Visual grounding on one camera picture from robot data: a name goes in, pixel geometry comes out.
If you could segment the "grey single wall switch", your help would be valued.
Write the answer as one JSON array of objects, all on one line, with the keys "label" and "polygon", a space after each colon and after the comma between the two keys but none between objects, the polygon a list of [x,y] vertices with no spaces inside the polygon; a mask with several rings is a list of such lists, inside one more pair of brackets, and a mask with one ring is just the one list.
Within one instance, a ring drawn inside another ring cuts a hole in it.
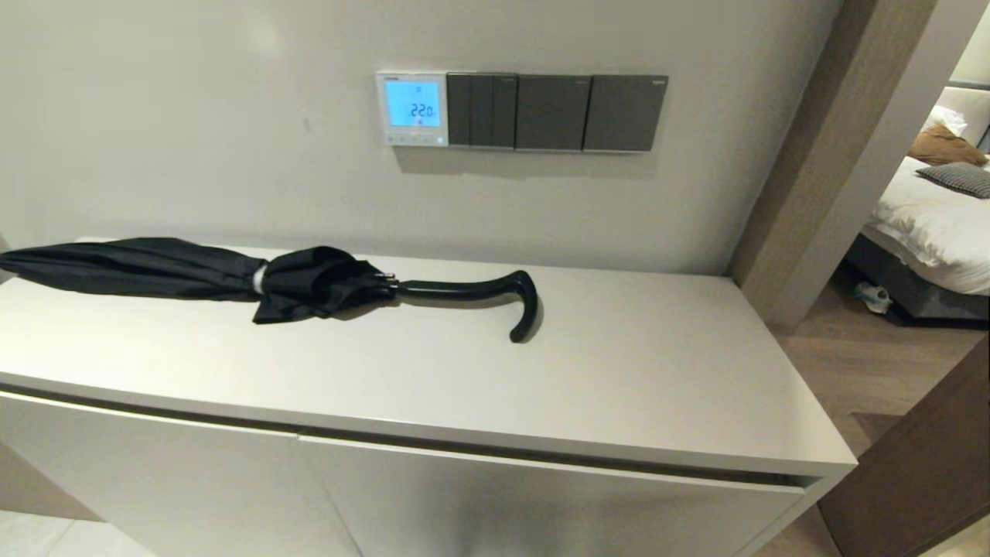
[{"label": "grey single wall switch", "polygon": [[668,84],[666,75],[593,75],[584,151],[650,152]]},{"label": "grey single wall switch", "polygon": [[515,148],[580,151],[591,85],[589,75],[519,75]]}]

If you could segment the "small white pillow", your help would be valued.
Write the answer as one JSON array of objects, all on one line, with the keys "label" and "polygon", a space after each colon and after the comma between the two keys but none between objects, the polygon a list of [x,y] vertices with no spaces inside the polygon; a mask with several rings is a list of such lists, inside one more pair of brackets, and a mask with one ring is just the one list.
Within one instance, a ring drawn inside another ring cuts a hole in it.
[{"label": "small white pillow", "polygon": [[968,127],[968,123],[961,112],[936,105],[931,108],[921,130],[923,132],[936,126],[941,126],[954,134],[954,136],[961,137]]}]

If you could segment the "white sideboard cabinet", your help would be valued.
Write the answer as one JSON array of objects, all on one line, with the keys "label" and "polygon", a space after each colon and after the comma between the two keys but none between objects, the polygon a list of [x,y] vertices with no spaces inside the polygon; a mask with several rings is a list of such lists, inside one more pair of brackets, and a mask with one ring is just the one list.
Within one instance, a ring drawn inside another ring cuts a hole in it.
[{"label": "white sideboard cabinet", "polygon": [[516,296],[255,325],[248,303],[0,285],[0,394],[319,439],[799,487],[856,458],[724,276],[535,267]]}]

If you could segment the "bed with white duvet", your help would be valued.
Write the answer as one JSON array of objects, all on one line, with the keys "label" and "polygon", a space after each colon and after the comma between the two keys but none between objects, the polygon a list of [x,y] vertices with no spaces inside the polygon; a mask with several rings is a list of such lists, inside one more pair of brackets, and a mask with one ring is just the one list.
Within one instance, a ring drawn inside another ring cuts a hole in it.
[{"label": "bed with white duvet", "polygon": [[990,326],[990,200],[923,179],[907,154],[845,261],[909,320]]}]

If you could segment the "checkered grey pillow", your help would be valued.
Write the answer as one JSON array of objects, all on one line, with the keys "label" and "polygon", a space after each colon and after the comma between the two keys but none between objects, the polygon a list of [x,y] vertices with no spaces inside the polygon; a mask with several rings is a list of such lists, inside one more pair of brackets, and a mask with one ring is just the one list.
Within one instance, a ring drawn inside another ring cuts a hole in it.
[{"label": "checkered grey pillow", "polygon": [[927,166],[916,170],[916,174],[955,193],[968,195],[976,200],[990,200],[990,172],[972,163],[953,162]]}]

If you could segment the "grey triple rocker switch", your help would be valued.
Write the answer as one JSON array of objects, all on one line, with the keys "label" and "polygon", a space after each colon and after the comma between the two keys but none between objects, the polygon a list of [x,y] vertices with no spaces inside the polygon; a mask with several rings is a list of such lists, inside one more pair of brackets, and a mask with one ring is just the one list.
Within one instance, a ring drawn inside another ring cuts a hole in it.
[{"label": "grey triple rocker switch", "polygon": [[517,86],[513,73],[448,73],[448,144],[515,149]]}]

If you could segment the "brown wooden door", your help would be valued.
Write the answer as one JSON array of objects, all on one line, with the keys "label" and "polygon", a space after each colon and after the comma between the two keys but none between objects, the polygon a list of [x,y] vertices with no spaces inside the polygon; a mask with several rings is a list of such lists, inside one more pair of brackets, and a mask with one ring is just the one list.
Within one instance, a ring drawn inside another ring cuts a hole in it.
[{"label": "brown wooden door", "polygon": [[841,557],[920,557],[990,516],[990,335],[819,503]]}]

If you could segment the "brown cushion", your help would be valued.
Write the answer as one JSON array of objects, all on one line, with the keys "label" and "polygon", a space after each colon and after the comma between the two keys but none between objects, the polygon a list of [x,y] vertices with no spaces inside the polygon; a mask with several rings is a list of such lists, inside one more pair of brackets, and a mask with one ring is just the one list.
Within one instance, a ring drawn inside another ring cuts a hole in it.
[{"label": "brown cushion", "polygon": [[913,140],[907,155],[930,166],[967,162],[983,168],[990,162],[987,155],[942,124],[934,124],[921,131]]}]

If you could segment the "white cabinet door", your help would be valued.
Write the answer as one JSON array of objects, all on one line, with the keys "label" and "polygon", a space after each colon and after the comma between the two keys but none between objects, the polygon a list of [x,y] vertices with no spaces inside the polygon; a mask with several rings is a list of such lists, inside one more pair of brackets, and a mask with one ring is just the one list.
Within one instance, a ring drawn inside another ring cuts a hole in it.
[{"label": "white cabinet door", "polygon": [[156,557],[360,557],[293,434],[0,394],[0,442]]},{"label": "white cabinet door", "polygon": [[362,557],[733,557],[804,496],[773,484],[300,443]]}]

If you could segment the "large white pillow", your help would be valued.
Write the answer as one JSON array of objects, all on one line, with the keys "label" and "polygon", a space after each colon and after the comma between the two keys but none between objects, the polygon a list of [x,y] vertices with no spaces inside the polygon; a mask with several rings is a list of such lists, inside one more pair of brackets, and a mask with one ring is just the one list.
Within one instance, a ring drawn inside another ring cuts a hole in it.
[{"label": "large white pillow", "polygon": [[940,93],[936,105],[958,114],[965,123],[964,127],[952,123],[952,133],[984,154],[990,154],[990,84],[951,81]]}]

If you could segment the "white thermostat with blue screen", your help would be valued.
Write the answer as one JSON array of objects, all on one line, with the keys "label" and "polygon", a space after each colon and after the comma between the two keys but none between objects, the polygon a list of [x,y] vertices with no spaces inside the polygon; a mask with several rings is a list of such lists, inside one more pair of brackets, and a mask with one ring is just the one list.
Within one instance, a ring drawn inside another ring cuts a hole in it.
[{"label": "white thermostat with blue screen", "polygon": [[375,73],[386,147],[449,147],[448,75]]}]

